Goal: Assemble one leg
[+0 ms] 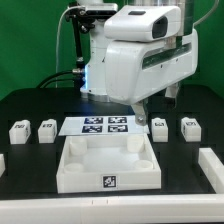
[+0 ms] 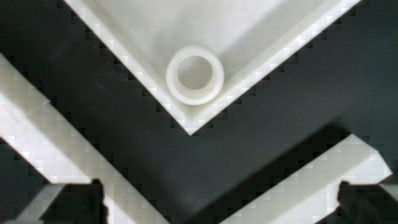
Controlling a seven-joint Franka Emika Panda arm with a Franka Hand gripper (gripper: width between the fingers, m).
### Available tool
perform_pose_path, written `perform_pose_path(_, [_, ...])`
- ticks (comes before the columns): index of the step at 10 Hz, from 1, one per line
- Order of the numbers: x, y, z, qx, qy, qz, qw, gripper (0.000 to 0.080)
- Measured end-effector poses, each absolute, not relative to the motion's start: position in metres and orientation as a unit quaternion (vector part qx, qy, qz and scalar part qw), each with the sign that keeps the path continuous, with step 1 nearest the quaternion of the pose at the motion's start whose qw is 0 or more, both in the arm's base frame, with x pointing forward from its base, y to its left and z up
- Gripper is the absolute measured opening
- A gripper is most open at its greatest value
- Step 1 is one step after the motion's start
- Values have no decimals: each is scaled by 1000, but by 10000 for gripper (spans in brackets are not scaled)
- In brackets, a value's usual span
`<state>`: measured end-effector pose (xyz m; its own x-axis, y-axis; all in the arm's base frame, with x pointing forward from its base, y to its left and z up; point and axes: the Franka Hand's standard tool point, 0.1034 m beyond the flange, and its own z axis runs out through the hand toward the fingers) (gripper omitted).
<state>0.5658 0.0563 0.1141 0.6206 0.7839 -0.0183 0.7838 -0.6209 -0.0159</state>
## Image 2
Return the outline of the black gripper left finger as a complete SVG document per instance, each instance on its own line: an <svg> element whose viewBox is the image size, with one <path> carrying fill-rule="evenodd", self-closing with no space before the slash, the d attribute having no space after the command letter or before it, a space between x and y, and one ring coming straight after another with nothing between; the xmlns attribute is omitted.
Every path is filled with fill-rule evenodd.
<svg viewBox="0 0 398 224"><path fill-rule="evenodd" d="M65 184L49 184L42 189L11 224L45 224L42 217L63 192Z"/></svg>

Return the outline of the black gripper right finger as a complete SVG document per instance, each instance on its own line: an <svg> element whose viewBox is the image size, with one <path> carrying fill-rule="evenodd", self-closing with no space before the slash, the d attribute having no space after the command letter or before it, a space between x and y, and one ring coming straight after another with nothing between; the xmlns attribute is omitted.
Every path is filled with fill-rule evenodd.
<svg viewBox="0 0 398 224"><path fill-rule="evenodd" d="M383 183L381 187L386 191L390 200L398 202L398 184Z"/></svg>

